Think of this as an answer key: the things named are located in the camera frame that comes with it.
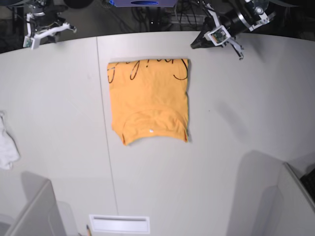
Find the orange T-shirt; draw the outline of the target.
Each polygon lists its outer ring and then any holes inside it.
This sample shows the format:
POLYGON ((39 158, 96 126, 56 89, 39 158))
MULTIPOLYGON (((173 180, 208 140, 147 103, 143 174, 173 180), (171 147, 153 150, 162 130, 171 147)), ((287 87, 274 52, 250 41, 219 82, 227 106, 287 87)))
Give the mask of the orange T-shirt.
POLYGON ((188 141, 189 59, 111 62, 112 129, 127 146, 148 137, 188 141))

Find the blue grey device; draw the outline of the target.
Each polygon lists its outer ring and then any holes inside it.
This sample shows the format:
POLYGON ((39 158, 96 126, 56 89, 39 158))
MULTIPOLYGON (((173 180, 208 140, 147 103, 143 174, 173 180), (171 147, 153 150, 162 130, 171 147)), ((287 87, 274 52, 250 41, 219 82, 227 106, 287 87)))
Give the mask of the blue grey device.
POLYGON ((174 7, 177 0, 114 0, 116 7, 174 7))

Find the white cloth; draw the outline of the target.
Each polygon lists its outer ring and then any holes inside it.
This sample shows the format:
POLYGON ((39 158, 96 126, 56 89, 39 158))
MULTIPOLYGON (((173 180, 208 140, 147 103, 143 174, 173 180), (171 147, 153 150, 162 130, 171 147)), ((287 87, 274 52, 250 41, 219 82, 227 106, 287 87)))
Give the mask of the white cloth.
POLYGON ((8 134, 5 126, 4 112, 0 112, 0 168, 11 170, 13 164, 20 160, 17 146, 8 134))

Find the black keyboard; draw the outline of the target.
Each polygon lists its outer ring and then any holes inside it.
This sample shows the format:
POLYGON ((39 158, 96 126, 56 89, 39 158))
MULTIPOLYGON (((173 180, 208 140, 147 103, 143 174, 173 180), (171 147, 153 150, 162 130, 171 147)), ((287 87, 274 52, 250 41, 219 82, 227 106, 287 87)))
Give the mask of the black keyboard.
POLYGON ((309 195, 314 198, 315 197, 315 169, 313 169, 307 175, 301 177, 301 182, 304 185, 305 189, 309 193, 309 195))

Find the grey box right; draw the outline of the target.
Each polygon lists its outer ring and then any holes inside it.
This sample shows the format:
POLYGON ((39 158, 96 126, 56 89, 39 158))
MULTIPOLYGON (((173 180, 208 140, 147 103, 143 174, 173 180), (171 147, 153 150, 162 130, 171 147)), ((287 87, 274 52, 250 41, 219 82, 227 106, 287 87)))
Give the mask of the grey box right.
POLYGON ((278 182, 263 193, 260 204, 260 236, 313 236, 315 204, 287 163, 278 182))

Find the grey box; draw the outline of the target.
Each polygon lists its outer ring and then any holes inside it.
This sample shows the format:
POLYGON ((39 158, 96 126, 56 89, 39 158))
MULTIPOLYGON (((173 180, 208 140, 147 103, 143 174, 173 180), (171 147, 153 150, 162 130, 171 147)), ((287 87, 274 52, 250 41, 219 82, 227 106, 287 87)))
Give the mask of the grey box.
POLYGON ((44 179, 32 191, 32 197, 17 218, 0 216, 2 236, 65 236, 62 218, 57 206, 52 183, 44 179))
POLYGON ((260 236, 313 236, 315 204, 287 163, 278 182, 263 193, 260 204, 260 236))

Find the grey box left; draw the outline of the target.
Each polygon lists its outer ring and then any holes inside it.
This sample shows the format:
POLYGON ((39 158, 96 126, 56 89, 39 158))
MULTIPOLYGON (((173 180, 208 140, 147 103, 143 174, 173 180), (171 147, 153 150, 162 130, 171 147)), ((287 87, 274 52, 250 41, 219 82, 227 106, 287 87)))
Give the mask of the grey box left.
POLYGON ((17 218, 0 216, 2 236, 65 236, 62 218, 57 206, 52 183, 44 179, 32 191, 32 197, 17 218))

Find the pencil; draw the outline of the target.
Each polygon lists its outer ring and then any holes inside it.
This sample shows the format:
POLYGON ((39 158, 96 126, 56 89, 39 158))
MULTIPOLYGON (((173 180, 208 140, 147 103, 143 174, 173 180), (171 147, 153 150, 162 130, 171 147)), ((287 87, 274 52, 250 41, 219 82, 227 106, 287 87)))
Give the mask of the pencil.
POLYGON ((91 233, 91 230, 89 228, 89 225, 86 225, 86 229, 87 229, 88 236, 92 236, 92 233, 91 233))

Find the white paper label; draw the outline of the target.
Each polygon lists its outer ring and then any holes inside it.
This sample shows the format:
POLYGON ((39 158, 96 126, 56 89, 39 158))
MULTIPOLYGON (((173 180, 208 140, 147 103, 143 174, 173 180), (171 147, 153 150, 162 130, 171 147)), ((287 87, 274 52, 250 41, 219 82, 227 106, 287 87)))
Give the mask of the white paper label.
POLYGON ((150 234, 147 216, 89 215, 92 230, 98 233, 150 234))

